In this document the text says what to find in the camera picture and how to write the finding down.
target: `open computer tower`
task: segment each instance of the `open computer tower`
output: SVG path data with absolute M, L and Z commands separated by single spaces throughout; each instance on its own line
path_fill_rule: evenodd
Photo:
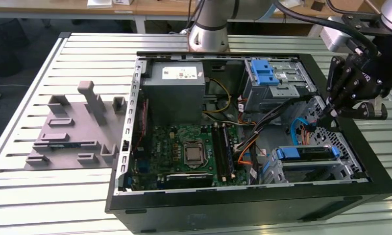
M 133 233 L 325 220 L 392 195 L 308 54 L 142 52 L 106 212 Z

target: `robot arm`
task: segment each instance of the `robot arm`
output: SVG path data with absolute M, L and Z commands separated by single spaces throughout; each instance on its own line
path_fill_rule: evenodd
M 272 0 L 198 0 L 196 22 L 189 34 L 190 50 L 226 51 L 228 20 L 257 20 L 273 11 Z
M 348 13 L 341 18 L 330 17 L 330 21 L 293 12 L 277 0 L 274 5 L 293 18 L 325 26 L 321 39 L 330 51 L 351 52 L 345 59 L 334 56 L 330 60 L 326 107 L 317 125 L 329 128 L 337 116 L 387 119 L 381 99 L 392 88 L 392 0 L 385 2 L 381 14 Z
M 332 58 L 326 107 L 317 124 L 329 127 L 333 117 L 387 119 L 381 99 L 392 88 L 392 0 L 385 1 L 381 14 L 345 12 L 341 18 L 330 20 L 293 12 L 278 0 L 198 0 L 189 48 L 228 50 L 226 20 L 257 20 L 273 13 L 273 5 L 293 18 L 322 25 L 321 38 L 328 49 L 347 49 L 344 52 L 351 53 L 345 59 Z

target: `sticker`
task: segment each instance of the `sticker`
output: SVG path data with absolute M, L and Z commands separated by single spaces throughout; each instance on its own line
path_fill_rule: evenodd
M 49 148 L 64 148 L 65 146 L 62 144 L 50 144 L 48 145 Z
M 250 168 L 249 170 L 249 174 L 252 175 L 252 177 L 256 179 L 257 178 L 257 172 L 254 171 L 253 168 Z
M 276 73 L 274 76 L 277 78 L 288 78 L 285 73 Z
M 162 79 L 197 79 L 196 67 L 164 67 Z
M 126 13 L 126 14 L 132 14 L 132 11 L 114 11 L 114 13 Z
M 244 112 L 244 104 L 237 104 L 237 110 L 242 113 Z

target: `slatted table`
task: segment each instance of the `slatted table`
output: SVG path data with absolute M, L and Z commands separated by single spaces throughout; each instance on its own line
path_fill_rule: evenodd
M 329 59 L 318 38 L 229 36 L 234 52 L 288 52 L 313 55 L 324 74 Z M 110 169 L 24 171 L 25 158 L 40 132 L 52 94 L 84 101 L 81 80 L 94 82 L 102 100 L 128 98 L 137 51 L 186 51 L 185 37 L 150 34 L 72 33 L 60 38 L 0 138 L 0 235 L 129 234 L 113 215 L 104 213 Z M 385 121 L 357 121 L 392 177 L 392 94 L 384 100 Z M 368 203 L 320 223 L 214 229 L 189 234 L 392 234 L 392 197 Z

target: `wooden desk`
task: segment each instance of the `wooden desk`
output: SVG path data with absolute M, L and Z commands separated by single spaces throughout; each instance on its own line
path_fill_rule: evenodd
M 88 9 L 86 0 L 0 0 L 0 12 L 117 14 L 130 11 L 134 14 L 137 0 L 132 5 L 113 4 L 112 8 Z
M 356 11 L 363 5 L 363 0 L 332 0 L 333 5 L 342 10 Z M 324 6 L 321 11 L 310 9 L 313 0 L 306 0 L 306 6 L 296 6 L 290 8 L 300 14 L 318 17 L 336 15 L 330 9 Z M 138 15 L 173 15 L 185 16 L 188 14 L 189 2 L 186 0 L 137 0 L 136 13 Z M 196 7 L 194 0 L 192 3 L 192 11 Z M 274 17 L 282 17 L 282 13 L 277 12 Z

